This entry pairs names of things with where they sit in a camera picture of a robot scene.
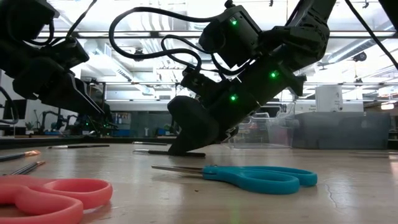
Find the clear plastic bin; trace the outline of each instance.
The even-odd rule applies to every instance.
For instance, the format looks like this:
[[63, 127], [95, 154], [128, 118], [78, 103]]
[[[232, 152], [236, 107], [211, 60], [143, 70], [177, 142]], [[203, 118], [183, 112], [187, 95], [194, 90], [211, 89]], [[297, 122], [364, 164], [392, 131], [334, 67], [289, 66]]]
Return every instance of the clear plastic bin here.
[[280, 112], [275, 118], [249, 117], [247, 123], [239, 125], [239, 133], [229, 140], [233, 148], [291, 148], [294, 128], [295, 104], [287, 107], [288, 112]]

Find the blue scissors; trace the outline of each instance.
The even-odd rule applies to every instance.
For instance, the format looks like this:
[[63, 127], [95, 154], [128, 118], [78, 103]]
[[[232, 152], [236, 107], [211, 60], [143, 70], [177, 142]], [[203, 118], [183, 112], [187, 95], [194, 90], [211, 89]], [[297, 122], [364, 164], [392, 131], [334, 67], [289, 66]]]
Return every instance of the blue scissors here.
[[218, 180], [243, 190], [262, 194], [292, 194], [300, 186], [314, 186], [318, 176], [302, 169], [276, 166], [205, 166], [204, 168], [152, 166], [154, 169], [201, 174], [205, 180]]

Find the workbench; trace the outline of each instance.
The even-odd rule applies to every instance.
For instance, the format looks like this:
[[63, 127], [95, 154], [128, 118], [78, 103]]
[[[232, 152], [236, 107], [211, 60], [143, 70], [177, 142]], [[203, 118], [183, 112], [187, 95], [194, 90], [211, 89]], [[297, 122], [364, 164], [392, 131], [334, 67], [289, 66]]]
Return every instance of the workbench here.
[[[39, 157], [2, 162], [7, 174], [34, 161], [46, 164], [30, 175], [89, 177], [113, 184], [109, 204], [85, 212], [82, 223], [396, 223], [398, 157], [352, 151], [230, 149], [209, 146], [206, 159], [133, 153], [166, 146], [113, 144], [92, 149], [44, 149]], [[0, 155], [30, 149], [2, 150]], [[151, 169], [151, 165], [287, 166], [318, 173], [316, 187], [292, 195], [255, 194], [199, 176]], [[18, 216], [0, 207], [0, 216]]]

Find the plastic container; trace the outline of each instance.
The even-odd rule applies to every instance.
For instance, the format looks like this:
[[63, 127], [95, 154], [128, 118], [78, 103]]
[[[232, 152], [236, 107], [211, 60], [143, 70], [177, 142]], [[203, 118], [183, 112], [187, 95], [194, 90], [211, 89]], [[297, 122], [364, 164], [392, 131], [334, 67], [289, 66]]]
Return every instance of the plastic container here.
[[294, 127], [295, 105], [287, 107], [288, 112], [278, 113], [276, 118], [259, 117], [255, 114], [246, 123], [239, 124], [239, 133], [229, 140], [233, 148], [291, 148]]
[[295, 118], [294, 148], [387, 149], [389, 113], [311, 112]]

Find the pen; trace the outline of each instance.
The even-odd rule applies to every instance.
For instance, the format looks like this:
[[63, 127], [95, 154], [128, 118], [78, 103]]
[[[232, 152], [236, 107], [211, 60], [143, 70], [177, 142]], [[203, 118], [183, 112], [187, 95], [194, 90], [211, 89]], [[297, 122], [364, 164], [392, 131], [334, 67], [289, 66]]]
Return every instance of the pen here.
[[89, 147], [110, 147], [110, 145], [86, 145], [86, 146], [50, 146], [48, 149], [80, 149]]
[[132, 142], [133, 144], [142, 144], [148, 146], [166, 146], [166, 143], [157, 143], [157, 142]]
[[10, 160], [13, 160], [13, 159], [19, 159], [19, 158], [27, 157], [27, 156], [36, 156], [36, 155], [39, 155], [39, 154], [40, 154], [40, 151], [33, 150], [33, 151], [29, 151], [29, 152], [21, 152], [21, 153], [17, 153], [17, 154], [0, 156], [0, 162], [10, 161]]
[[10, 175], [25, 175], [25, 174], [32, 172], [33, 170], [35, 170], [36, 168], [38, 168], [39, 166], [41, 166], [43, 164], [45, 164], [45, 161], [33, 162], [27, 166], [20, 168], [17, 171], [11, 173]]
[[187, 157], [206, 157], [205, 153], [201, 152], [184, 152], [181, 154], [172, 154], [168, 151], [156, 151], [156, 150], [148, 150], [148, 149], [136, 149], [134, 152], [142, 152], [154, 155], [167, 155], [167, 156], [187, 156]]

